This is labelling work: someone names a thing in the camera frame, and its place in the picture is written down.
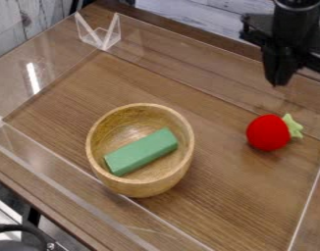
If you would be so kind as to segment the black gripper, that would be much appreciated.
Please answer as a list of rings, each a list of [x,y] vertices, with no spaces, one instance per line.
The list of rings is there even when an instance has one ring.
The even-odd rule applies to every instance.
[[[320,73],[320,0],[273,0],[272,14],[241,16],[239,37],[261,48],[265,78],[285,86],[294,72]]]

